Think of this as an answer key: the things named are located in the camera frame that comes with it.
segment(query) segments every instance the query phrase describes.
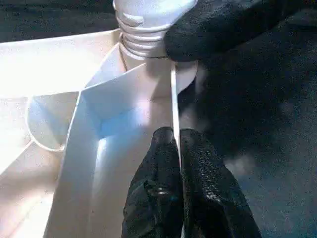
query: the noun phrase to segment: white plastic part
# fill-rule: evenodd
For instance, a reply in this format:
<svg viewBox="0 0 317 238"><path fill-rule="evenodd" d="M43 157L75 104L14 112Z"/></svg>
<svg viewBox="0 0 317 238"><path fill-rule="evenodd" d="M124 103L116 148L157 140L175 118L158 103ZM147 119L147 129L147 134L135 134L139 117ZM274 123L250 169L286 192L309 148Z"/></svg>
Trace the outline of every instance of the white plastic part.
<svg viewBox="0 0 317 238"><path fill-rule="evenodd" d="M116 45L107 57L118 59L118 52ZM45 237L120 237L127 191L153 132L177 127L171 65L153 59L112 79L102 65L92 79L100 83L82 91Z"/></svg>
<svg viewBox="0 0 317 238"><path fill-rule="evenodd" d="M123 32L123 44L138 56L165 57L163 37L166 31L193 8L196 2L197 0L114 0L116 17Z"/></svg>
<svg viewBox="0 0 317 238"><path fill-rule="evenodd" d="M163 52L165 31L194 5L184 0L166 8L167 2L137 1L162 4L165 12L157 8L157 16L152 9L134 15L122 5L129 49L118 43L120 30L0 44L6 79L0 97L29 97L28 144L18 143L24 150L0 175L0 237L42 237L62 156L45 237L120 236L127 190L152 133L173 126L179 138L177 94L196 74L196 62L171 69L168 58L147 55ZM144 56L131 51L139 47L134 40L142 42Z"/></svg>
<svg viewBox="0 0 317 238"><path fill-rule="evenodd" d="M78 92L35 96L28 100L26 124L32 139L50 151L63 151Z"/></svg>
<svg viewBox="0 0 317 238"><path fill-rule="evenodd" d="M0 98L82 90L120 30L0 43Z"/></svg>
<svg viewBox="0 0 317 238"><path fill-rule="evenodd" d="M0 237L42 237L61 155L29 142L0 174Z"/></svg>

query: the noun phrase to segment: finger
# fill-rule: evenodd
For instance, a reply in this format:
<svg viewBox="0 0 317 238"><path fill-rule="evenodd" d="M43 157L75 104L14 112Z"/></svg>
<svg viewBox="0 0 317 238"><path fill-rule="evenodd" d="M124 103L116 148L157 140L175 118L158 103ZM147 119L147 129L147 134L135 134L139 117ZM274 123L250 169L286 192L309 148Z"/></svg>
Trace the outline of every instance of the finger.
<svg viewBox="0 0 317 238"><path fill-rule="evenodd" d="M154 132L150 148L132 179L121 237L178 237L182 204L176 141L173 130L163 127Z"/></svg>
<svg viewBox="0 0 317 238"><path fill-rule="evenodd" d="M167 32L174 61L193 61L227 51L272 28L304 0L199 0Z"/></svg>
<svg viewBox="0 0 317 238"><path fill-rule="evenodd" d="M196 131L182 130L180 135L185 209L191 221L205 237L261 237L236 179L213 146Z"/></svg>
<svg viewBox="0 0 317 238"><path fill-rule="evenodd" d="M133 190L134 184L146 178L173 191L179 189L181 176L177 146L170 127L162 127L153 133L150 148L132 179L130 190Z"/></svg>

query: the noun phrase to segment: textured glove surface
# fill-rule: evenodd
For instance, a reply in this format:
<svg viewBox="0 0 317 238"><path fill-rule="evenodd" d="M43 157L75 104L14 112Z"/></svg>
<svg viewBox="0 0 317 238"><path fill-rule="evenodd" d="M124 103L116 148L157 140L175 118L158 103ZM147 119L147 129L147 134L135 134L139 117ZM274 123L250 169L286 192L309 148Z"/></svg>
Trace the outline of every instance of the textured glove surface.
<svg viewBox="0 0 317 238"><path fill-rule="evenodd" d="M174 61L194 61L227 51L267 31L309 0L198 0L167 32Z"/></svg>
<svg viewBox="0 0 317 238"><path fill-rule="evenodd" d="M206 238L260 238L248 203L232 173L198 132L181 130L185 225Z"/></svg>

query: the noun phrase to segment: dark fabric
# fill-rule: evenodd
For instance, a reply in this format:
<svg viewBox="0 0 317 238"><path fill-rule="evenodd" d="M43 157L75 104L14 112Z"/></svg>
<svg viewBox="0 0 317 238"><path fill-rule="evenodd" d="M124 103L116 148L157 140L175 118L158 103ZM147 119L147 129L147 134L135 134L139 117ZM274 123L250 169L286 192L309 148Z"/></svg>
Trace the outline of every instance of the dark fabric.
<svg viewBox="0 0 317 238"><path fill-rule="evenodd" d="M227 51L271 29L310 2L198 0L167 32L167 53L174 61L193 61Z"/></svg>
<svg viewBox="0 0 317 238"><path fill-rule="evenodd" d="M181 144L185 213L176 143L164 127L153 134L131 182L121 237L179 238L185 214L188 238L260 238L237 181L210 143L181 130Z"/></svg>

